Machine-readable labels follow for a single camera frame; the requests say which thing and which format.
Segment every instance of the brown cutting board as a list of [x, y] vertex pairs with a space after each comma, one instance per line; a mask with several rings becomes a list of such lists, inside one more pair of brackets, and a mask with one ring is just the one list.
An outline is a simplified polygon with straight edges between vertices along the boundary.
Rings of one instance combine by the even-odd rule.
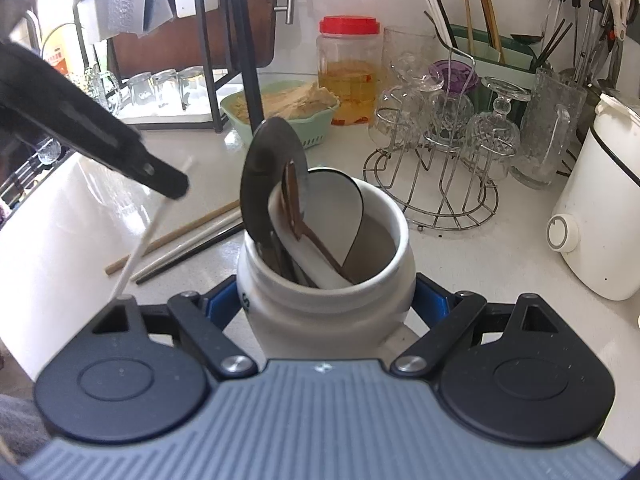
[[[247, 2], [254, 37], [256, 65], [267, 66], [273, 60], [275, 38], [273, 7], [276, 5], [276, 0], [247, 0]], [[226, 68], [223, 34], [225, 12], [222, 5], [216, 10], [207, 12], [206, 17], [212, 63], [214, 68]], [[232, 48], [235, 51], [236, 38], [232, 17], [231, 31]], [[121, 78], [131, 77], [141, 72], [155, 73], [167, 68], [182, 70], [189, 66], [203, 64], [196, 16], [176, 18], [142, 38], [135, 34], [119, 34], [113, 38], [113, 46]]]

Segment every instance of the red lid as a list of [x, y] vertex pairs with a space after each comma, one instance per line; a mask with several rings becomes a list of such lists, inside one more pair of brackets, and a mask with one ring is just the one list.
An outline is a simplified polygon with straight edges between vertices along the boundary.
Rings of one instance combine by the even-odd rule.
[[369, 16], [325, 16], [320, 20], [323, 34], [379, 34], [380, 22]]

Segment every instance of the light green bowl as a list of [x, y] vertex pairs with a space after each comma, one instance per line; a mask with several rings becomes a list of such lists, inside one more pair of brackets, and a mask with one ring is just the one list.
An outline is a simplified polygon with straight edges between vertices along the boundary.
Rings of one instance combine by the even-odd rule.
[[[288, 80], [288, 81], [278, 81], [276, 83], [271, 83], [268, 85], [260, 86], [260, 91], [262, 93], [265, 92], [277, 92], [280, 90], [286, 90], [287, 88], [295, 88], [296, 86], [300, 86], [304, 84], [304, 81], [296, 81], [296, 80]], [[251, 126], [243, 123], [240, 119], [235, 117], [231, 113], [230, 107], [238, 99], [240, 96], [244, 96], [244, 92], [237, 92], [235, 94], [231, 94], [220, 102], [220, 108], [228, 115], [229, 121], [238, 132], [240, 139], [244, 142], [245, 146], [249, 146], [251, 140], [253, 138]], [[287, 121], [293, 127], [294, 131], [298, 134], [300, 138], [300, 142], [305, 148], [309, 148], [311, 146], [315, 146], [316, 144], [320, 144], [326, 137], [326, 134], [329, 131], [329, 126], [331, 125], [331, 120], [334, 118], [335, 111], [340, 106], [340, 103], [336, 103], [334, 107], [328, 108], [327, 110], [322, 110], [317, 114], [312, 115], [306, 119], [291, 119]]]

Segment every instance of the white knob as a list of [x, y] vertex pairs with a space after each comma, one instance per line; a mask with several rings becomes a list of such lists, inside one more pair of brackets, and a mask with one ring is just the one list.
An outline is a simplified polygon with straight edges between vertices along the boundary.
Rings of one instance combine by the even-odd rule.
[[580, 229], [574, 217], [567, 214], [553, 215], [546, 225], [546, 243], [553, 251], [570, 253], [580, 241]]

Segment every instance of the gray cloth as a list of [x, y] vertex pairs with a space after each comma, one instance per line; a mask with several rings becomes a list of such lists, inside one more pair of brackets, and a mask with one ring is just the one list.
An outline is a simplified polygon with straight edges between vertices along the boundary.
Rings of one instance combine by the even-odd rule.
[[20, 463], [50, 439], [32, 400], [0, 394], [0, 435]]

